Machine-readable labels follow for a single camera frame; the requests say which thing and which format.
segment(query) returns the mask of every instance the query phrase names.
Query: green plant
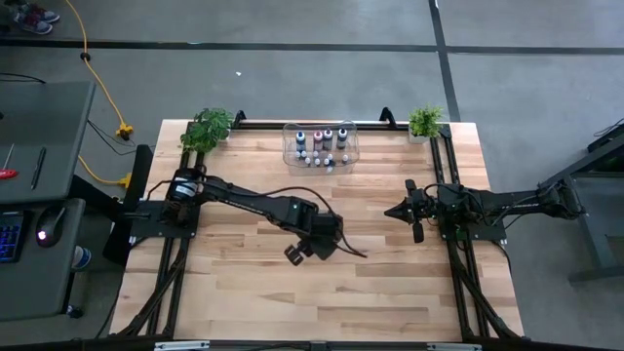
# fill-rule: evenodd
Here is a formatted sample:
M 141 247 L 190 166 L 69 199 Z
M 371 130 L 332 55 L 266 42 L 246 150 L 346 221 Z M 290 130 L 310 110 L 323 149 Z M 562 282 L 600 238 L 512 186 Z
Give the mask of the green plant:
M 189 131 L 180 136 L 184 151 L 209 153 L 220 140 L 229 136 L 228 129 L 232 125 L 232 113 L 215 108 L 205 108 L 193 117 Z
M 440 132 L 441 125 L 437 124 L 442 118 L 442 107 L 431 107 L 427 105 L 425 108 L 415 108 L 409 114 L 409 128 L 415 137 L 437 137 Z

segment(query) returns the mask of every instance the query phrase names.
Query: red screwdriver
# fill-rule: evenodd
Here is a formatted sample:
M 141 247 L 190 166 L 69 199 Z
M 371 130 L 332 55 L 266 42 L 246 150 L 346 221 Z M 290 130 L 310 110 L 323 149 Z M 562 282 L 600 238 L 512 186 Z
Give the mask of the red screwdriver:
M 16 170 L 7 170 L 7 166 L 9 165 L 9 160 L 11 159 L 11 154 L 13 153 L 14 146 L 15 144 L 13 143 L 11 145 L 11 149 L 9 150 L 9 154 L 7 155 L 7 159 L 4 162 L 4 166 L 2 167 L 2 170 L 0 170 L 0 180 L 11 179 L 12 177 L 15 177 L 18 175 L 18 171 Z

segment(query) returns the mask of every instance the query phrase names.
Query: clear plastic container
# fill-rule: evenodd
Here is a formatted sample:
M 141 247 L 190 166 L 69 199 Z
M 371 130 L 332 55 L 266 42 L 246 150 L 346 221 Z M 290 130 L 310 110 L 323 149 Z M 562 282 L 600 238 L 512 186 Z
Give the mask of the clear plastic container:
M 360 160 L 358 129 L 350 121 L 314 126 L 288 123 L 282 136 L 284 163 L 293 176 L 346 175 Z

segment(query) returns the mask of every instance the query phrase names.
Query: desk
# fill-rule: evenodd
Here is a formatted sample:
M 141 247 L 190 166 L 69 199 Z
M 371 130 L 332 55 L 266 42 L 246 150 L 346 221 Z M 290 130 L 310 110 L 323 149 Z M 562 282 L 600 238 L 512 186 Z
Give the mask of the desk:
M 0 321 L 50 317 L 65 313 L 69 298 L 70 267 L 85 201 L 64 200 L 65 214 L 62 236 L 50 248 L 42 248 L 36 241 L 36 222 L 50 203 L 11 206 L 11 211 L 31 213 L 30 223 L 24 229 L 24 241 L 19 261 L 0 264 Z
M 0 182 L 0 204 L 67 197 L 95 91 L 91 82 L 0 85 L 0 159 L 4 164 L 14 143 L 8 168 L 19 172 Z M 31 190 L 42 146 L 48 152 Z
M 172 177 L 186 124 L 163 122 L 147 188 Z M 488 188 L 476 125 L 456 123 L 451 130 L 462 182 Z M 398 132 L 359 132 L 358 138 L 361 158 L 351 175 L 290 176 L 281 131 L 234 131 L 206 157 L 209 174 L 257 192 L 314 188 L 344 217 L 351 245 L 369 258 L 336 252 L 327 261 L 310 257 L 293 267 L 283 254 L 298 240 L 292 233 L 256 214 L 204 205 L 186 263 L 176 339 L 461 339 L 448 253 L 436 228 L 425 222 L 425 242 L 416 245 L 408 226 L 383 215 L 406 196 L 406 178 L 435 182 L 431 146 L 409 144 Z M 163 186 L 153 198 L 165 192 Z M 132 250 L 111 332 L 125 327 L 151 295 L 162 245 L 152 238 Z M 487 242 L 475 242 L 475 254 L 485 296 L 522 333 L 505 257 Z M 474 304 L 467 302 L 476 331 Z M 167 309 L 165 302 L 163 315 Z

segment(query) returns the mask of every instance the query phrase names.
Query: black floor line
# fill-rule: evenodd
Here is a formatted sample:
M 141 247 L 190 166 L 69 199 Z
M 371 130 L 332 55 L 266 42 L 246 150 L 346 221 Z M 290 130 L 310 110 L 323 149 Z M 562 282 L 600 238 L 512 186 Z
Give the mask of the black floor line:
M 450 75 L 447 43 L 445 41 L 445 33 L 442 29 L 440 11 L 436 0 L 429 0 L 429 10 L 431 11 L 431 21 L 433 22 L 433 31 L 436 36 L 436 44 L 438 46 L 438 59 L 440 60 L 440 71 L 442 72 L 442 84 L 445 87 L 445 96 L 447 97 L 448 118 L 451 122 L 460 122 L 461 118 L 459 117 L 459 106 L 457 105 L 457 97 L 455 96 L 455 87 L 452 84 L 452 76 Z
M 8 38 L 0 39 L 0 46 L 80 49 L 83 47 L 83 42 L 82 40 L 34 40 Z M 391 44 L 187 43 L 90 40 L 89 49 L 435 53 L 438 50 L 438 47 L 436 45 Z
M 624 48 L 548 48 L 548 47 L 489 47 L 447 46 L 449 54 L 479 55 L 624 55 Z
M 0 38 L 0 47 L 82 48 L 82 40 Z M 436 53 L 438 45 L 401 44 L 277 44 L 277 43 L 189 43 L 159 41 L 90 40 L 90 49 L 128 50 L 249 50 L 249 51 L 327 51 L 327 52 L 381 52 L 381 53 Z M 479 55 L 613 55 L 624 56 L 624 48 L 585 47 L 497 47 L 444 45 L 448 54 Z

